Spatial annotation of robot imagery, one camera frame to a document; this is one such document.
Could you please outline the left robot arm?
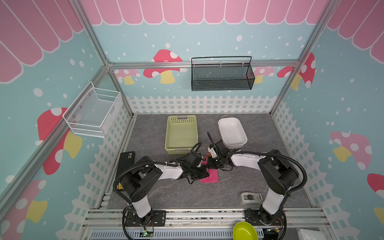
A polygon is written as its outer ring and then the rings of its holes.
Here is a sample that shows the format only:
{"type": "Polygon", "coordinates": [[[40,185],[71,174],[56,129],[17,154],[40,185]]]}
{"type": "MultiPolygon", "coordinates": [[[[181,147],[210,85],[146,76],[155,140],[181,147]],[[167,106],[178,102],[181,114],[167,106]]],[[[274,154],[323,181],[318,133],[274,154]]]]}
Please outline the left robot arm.
{"type": "Polygon", "coordinates": [[[128,204],[122,212],[122,228],[128,240],[132,239],[126,229],[126,221],[130,216],[139,219],[139,224],[145,232],[147,225],[154,223],[154,212],[148,193],[159,180],[186,179],[191,185],[196,180],[210,176],[207,166],[202,165],[205,158],[199,153],[201,145],[202,143],[198,142],[184,156],[164,163],[144,156],[116,176],[113,191],[128,204]]]}

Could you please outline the green perforated plastic basket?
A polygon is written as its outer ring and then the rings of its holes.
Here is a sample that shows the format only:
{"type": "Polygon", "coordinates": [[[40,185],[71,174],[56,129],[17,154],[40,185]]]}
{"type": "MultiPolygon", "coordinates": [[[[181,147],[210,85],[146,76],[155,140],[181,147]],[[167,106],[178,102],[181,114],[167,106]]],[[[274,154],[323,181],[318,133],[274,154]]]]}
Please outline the green perforated plastic basket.
{"type": "Polygon", "coordinates": [[[169,116],[165,150],[169,155],[187,154],[198,143],[198,126],[195,115],[169,116]]]}

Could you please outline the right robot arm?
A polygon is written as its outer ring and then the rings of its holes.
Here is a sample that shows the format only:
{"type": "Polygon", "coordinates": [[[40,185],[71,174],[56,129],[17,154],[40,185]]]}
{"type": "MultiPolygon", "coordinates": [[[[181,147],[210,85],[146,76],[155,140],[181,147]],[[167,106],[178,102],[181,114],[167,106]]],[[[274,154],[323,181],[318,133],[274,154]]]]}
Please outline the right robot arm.
{"type": "Polygon", "coordinates": [[[278,150],[267,153],[242,150],[220,150],[211,145],[208,148],[209,169],[246,167],[261,171],[268,185],[267,196],[255,217],[250,217],[256,225],[272,225],[279,216],[284,214],[283,208],[288,197],[307,183],[308,175],[305,168],[290,157],[282,155],[278,150]]]}

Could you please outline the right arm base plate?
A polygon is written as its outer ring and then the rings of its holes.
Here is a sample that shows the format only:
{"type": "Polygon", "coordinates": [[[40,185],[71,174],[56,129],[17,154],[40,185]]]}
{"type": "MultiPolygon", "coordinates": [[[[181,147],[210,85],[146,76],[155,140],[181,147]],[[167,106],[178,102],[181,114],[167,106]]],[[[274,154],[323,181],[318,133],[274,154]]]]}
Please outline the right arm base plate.
{"type": "Polygon", "coordinates": [[[252,226],[283,226],[286,223],[281,209],[273,215],[265,210],[246,209],[245,220],[252,226]]]}

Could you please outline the pink paper napkin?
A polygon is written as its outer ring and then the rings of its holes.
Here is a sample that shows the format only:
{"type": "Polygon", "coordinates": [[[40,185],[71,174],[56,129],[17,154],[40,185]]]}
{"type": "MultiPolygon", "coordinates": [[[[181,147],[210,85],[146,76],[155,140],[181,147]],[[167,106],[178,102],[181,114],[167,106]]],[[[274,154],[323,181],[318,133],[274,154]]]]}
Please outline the pink paper napkin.
{"type": "MultiPolygon", "coordinates": [[[[208,158],[211,157],[211,154],[206,155],[205,160],[201,162],[202,166],[206,166],[208,164],[208,158]]],[[[201,183],[218,183],[219,182],[219,172],[218,170],[207,169],[208,177],[201,179],[201,183]]]]}

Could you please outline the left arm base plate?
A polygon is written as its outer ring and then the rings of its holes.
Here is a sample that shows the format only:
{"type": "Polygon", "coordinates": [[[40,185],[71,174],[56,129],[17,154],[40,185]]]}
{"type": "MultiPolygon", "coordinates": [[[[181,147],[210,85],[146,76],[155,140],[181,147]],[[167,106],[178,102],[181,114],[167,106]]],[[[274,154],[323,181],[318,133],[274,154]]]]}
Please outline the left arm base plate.
{"type": "Polygon", "coordinates": [[[124,226],[126,227],[164,227],[166,221],[166,211],[151,211],[143,218],[131,211],[125,215],[124,226]]]}

